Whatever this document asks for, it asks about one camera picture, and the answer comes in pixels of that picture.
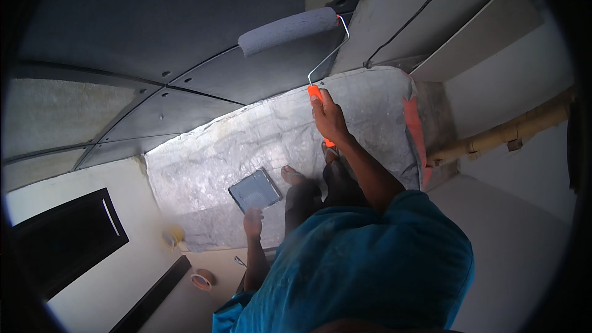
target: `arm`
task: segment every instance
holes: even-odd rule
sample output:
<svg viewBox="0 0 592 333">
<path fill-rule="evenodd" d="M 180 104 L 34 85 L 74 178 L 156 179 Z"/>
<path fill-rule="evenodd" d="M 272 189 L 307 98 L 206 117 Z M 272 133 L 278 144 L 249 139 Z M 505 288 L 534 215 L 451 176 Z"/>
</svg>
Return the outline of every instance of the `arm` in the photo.
<svg viewBox="0 0 592 333">
<path fill-rule="evenodd" d="M 247 234 L 247 271 L 245 272 L 244 289 L 258 291 L 263 280 L 269 272 L 269 265 L 265 260 L 265 253 L 261 247 L 261 220 L 260 209 L 249 209 L 245 213 L 243 226 Z"/>
<path fill-rule="evenodd" d="M 329 92 L 326 89 L 320 89 L 320 92 L 323 102 L 316 96 L 310 98 L 317 129 L 343 153 L 358 178 L 364 196 L 374 210 L 382 215 L 405 187 L 347 131 L 341 107 L 335 104 Z"/>
</svg>

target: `black cable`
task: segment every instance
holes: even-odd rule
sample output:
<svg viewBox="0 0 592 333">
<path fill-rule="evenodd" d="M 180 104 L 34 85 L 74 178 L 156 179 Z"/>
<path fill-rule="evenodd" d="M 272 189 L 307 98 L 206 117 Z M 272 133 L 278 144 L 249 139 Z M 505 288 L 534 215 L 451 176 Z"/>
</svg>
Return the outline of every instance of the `black cable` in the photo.
<svg viewBox="0 0 592 333">
<path fill-rule="evenodd" d="M 411 17 L 407 22 L 405 22 L 405 25 L 403 25 L 403 27 L 401 27 L 399 29 L 399 31 L 397 31 L 395 33 L 395 35 L 393 35 L 392 38 L 390 38 L 387 42 L 385 42 L 380 47 L 378 47 L 378 49 L 376 49 L 376 51 L 374 53 L 372 53 L 372 55 L 370 56 L 370 58 L 368 58 L 366 60 L 366 62 L 362 63 L 362 65 L 364 67 L 366 67 L 366 68 L 372 67 L 372 64 L 370 63 L 370 61 L 376 55 L 376 53 L 380 52 L 380 49 L 386 47 L 391 41 L 393 41 L 393 39 L 396 38 L 397 35 L 399 35 L 399 33 L 401 33 L 401 31 L 403 31 L 405 29 L 405 27 L 407 27 L 407 25 L 409 25 L 411 23 L 411 21 L 413 21 L 415 19 L 415 17 L 417 17 L 424 10 L 424 8 L 427 7 L 428 4 L 430 4 L 431 1 L 432 0 L 426 0 L 425 3 L 421 6 L 421 8 L 419 8 L 419 11 L 415 12 L 415 14 L 413 15 L 413 17 Z"/>
</svg>

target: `bamboo pole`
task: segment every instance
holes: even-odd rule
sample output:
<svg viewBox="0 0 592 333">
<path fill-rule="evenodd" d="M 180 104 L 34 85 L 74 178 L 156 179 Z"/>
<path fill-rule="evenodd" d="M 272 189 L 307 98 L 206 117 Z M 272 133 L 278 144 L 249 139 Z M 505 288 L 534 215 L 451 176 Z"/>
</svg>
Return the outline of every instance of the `bamboo pole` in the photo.
<svg viewBox="0 0 592 333">
<path fill-rule="evenodd" d="M 542 105 L 520 116 L 481 132 L 472 137 L 456 141 L 444 149 L 428 155 L 428 162 L 440 166 L 465 154 L 476 154 L 497 147 L 509 141 L 535 135 L 536 133 L 559 124 L 569 118 L 569 104 L 575 98 L 575 87 L 559 93 Z"/>
</svg>

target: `hand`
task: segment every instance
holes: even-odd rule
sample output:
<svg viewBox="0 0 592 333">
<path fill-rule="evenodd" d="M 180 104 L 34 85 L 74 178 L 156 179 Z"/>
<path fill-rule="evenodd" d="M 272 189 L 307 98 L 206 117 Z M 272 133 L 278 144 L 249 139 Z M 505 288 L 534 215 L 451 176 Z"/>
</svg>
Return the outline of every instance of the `hand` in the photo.
<svg viewBox="0 0 592 333">
<path fill-rule="evenodd" d="M 258 208 L 251 208 L 245 212 L 245 219 L 243 220 L 243 226 L 245 227 L 245 233 L 247 233 L 247 239 L 249 238 L 260 238 L 263 220 L 263 211 Z"/>
<path fill-rule="evenodd" d="M 327 89 L 319 89 L 319 92 L 323 97 L 322 102 L 317 96 L 310 97 L 314 121 L 321 135 L 339 146 L 351 137 L 345 125 L 343 111 L 339 105 L 335 104 Z"/>
</svg>

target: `orange roller handle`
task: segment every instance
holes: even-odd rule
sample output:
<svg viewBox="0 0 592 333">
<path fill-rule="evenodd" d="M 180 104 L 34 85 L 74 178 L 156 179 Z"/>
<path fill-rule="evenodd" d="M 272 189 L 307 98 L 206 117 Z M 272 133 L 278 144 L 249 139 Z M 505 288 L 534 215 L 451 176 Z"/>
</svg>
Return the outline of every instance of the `orange roller handle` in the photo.
<svg viewBox="0 0 592 333">
<path fill-rule="evenodd" d="M 321 95 L 321 92 L 319 91 L 319 87 L 316 85 L 311 85 L 308 87 L 308 96 L 317 96 L 320 99 L 321 103 L 323 102 L 323 97 Z M 325 144 L 327 146 L 335 146 L 335 143 L 331 142 L 327 138 L 325 138 Z"/>
</svg>

